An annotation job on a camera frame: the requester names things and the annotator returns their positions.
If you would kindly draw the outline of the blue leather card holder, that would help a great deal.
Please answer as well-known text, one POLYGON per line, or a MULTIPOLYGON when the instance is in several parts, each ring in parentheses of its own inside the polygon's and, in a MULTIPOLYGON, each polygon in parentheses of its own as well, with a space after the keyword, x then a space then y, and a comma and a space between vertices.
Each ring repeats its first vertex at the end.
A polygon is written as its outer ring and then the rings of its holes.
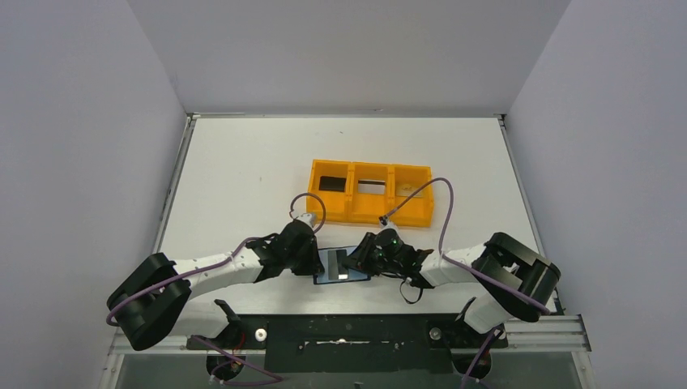
POLYGON ((324 285, 370 281, 371 276, 344 266, 344 260, 354 250, 355 246, 319 249, 318 257, 323 270, 313 276, 314 284, 324 285))

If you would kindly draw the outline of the black VIP credit card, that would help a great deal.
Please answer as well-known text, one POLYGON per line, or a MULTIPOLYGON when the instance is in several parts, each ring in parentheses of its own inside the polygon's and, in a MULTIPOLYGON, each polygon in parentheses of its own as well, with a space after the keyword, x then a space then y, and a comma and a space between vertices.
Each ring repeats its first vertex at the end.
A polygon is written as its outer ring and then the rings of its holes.
POLYGON ((321 176, 318 183, 320 191, 340 192, 344 193, 346 190, 347 178, 321 176))

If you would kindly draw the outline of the orange three-compartment tray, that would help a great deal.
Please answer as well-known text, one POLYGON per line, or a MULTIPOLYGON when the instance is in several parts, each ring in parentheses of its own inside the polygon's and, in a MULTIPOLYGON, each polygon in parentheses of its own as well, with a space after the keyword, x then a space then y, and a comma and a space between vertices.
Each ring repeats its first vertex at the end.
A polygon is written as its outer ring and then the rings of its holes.
POLYGON ((428 228, 433 221, 433 190, 427 186, 424 198, 398 198, 399 183, 421 186, 432 179, 429 166, 393 165, 338 160, 314 160, 311 167, 306 211, 328 222, 377 224, 390 211, 398 226, 428 228), (321 176, 347 178, 344 193, 320 191, 321 176))

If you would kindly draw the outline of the gold credit card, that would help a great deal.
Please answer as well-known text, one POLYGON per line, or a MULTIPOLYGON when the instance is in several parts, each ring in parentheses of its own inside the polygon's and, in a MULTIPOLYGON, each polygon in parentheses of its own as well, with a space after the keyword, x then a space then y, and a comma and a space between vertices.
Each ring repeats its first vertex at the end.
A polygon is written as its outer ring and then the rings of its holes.
POLYGON ((411 183, 399 183, 395 187, 395 196, 398 198, 424 198, 426 189, 419 189, 419 186, 411 183))

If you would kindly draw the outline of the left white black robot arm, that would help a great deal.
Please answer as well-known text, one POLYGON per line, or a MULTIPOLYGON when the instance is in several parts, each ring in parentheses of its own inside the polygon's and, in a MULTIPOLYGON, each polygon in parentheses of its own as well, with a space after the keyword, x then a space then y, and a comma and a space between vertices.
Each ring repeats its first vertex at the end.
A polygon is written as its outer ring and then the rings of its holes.
POLYGON ((135 351, 167 336, 202 336, 221 346, 234 343, 240 324, 228 303, 197 297, 235 284, 255 284, 289 270, 312 276, 322 270, 313 213, 304 213, 280 233, 248 237, 235 250, 196 259, 148 256, 106 302, 106 323, 119 327, 135 351))

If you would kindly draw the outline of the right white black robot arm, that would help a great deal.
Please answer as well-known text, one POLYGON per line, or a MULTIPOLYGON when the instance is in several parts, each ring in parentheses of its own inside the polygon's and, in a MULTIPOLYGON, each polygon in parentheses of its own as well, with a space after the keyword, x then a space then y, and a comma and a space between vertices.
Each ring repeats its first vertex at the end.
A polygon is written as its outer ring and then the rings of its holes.
POLYGON ((489 331, 511 318, 535 323, 561 278, 559 268, 506 233, 467 249, 421 250, 405 243, 395 229, 367 233, 342 261, 367 276, 392 276, 421 290, 477 282, 476 297, 455 324, 460 342, 477 345, 489 331))

